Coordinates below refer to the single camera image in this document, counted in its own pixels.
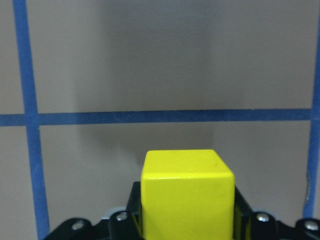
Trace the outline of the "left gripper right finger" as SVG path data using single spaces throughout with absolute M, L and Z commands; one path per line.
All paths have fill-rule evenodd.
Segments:
M 320 221 L 301 218 L 289 226 L 265 211 L 254 211 L 238 189 L 234 198 L 234 240 L 318 240 Z

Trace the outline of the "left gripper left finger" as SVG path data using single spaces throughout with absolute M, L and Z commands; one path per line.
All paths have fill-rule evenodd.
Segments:
M 125 209 L 115 211 L 93 225 L 85 218 L 65 220 L 46 240 L 142 240 L 141 183 L 132 185 Z

